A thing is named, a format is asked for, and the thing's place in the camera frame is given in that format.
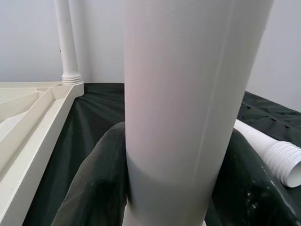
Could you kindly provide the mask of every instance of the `white column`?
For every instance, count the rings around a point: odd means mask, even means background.
[[[55,0],[55,12],[63,62],[63,83],[81,84],[83,81],[77,66],[68,0]]]
[[[136,225],[201,225],[271,4],[126,0],[128,205]]]

